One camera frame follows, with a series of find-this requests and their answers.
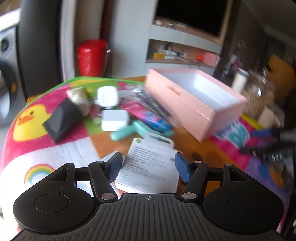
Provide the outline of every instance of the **television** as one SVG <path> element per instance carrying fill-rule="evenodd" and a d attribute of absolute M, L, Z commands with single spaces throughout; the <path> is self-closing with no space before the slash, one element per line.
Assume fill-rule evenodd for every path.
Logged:
<path fill-rule="evenodd" d="M 156 16 L 219 36 L 228 0 L 159 0 Z"/>

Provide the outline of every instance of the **rainbow print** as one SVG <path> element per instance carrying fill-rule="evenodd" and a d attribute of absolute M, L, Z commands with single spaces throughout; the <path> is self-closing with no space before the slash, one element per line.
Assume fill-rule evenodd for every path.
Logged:
<path fill-rule="evenodd" d="M 27 182 L 36 184 L 42 178 L 52 173 L 54 169 L 47 164 L 38 164 L 29 169 L 24 178 L 24 184 Z"/>

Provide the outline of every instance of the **pink box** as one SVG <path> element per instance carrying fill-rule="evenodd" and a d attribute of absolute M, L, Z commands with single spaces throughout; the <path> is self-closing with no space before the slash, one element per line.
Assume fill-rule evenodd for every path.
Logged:
<path fill-rule="evenodd" d="M 150 69 L 145 87 L 200 142 L 236 120 L 247 102 L 196 69 Z"/>

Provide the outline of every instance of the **blue object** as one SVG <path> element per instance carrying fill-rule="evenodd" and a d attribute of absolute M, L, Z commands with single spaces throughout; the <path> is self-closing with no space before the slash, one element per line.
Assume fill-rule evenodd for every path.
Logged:
<path fill-rule="evenodd" d="M 175 155 L 176 169 L 185 183 L 188 183 L 192 176 L 188 162 L 189 162 L 188 159 L 185 158 L 182 154 L 177 153 Z"/>
<path fill-rule="evenodd" d="M 106 162 L 106 164 L 109 165 L 108 181 L 110 183 L 115 181 L 120 169 L 122 168 L 122 162 L 123 158 L 120 152 L 116 152 L 113 157 L 111 157 L 110 160 Z"/>
<path fill-rule="evenodd" d="M 144 116 L 145 119 L 143 121 L 159 132 L 165 132 L 173 128 L 165 119 L 150 111 L 145 111 Z"/>
<path fill-rule="evenodd" d="M 272 136 L 271 130 L 254 130 L 252 131 L 253 137 L 270 137 Z"/>

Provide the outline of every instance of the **teal tool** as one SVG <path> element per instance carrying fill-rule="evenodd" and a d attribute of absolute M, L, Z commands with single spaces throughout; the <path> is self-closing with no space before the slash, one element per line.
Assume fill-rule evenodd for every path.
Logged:
<path fill-rule="evenodd" d="M 162 134 L 158 131 L 151 129 L 143 121 L 135 120 L 129 126 L 124 127 L 118 131 L 111 132 L 110 138 L 113 141 L 119 141 L 134 133 L 138 133 L 143 138 L 147 135 L 147 133 L 154 133 L 154 134 L 165 136 L 165 137 L 171 137 L 175 134 L 172 130 L 166 131 Z"/>

